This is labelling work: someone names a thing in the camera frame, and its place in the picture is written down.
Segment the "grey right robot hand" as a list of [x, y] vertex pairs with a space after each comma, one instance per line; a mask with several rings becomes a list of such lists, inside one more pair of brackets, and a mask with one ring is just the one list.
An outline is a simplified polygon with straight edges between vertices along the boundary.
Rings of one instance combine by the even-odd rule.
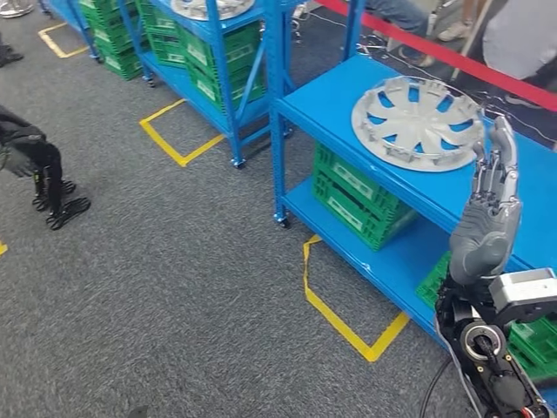
[[448, 272], [460, 285], [501, 273], [521, 218], [518, 150], [512, 128], [498, 116], [489, 130], [490, 152], [478, 141], [471, 194], [451, 233]]

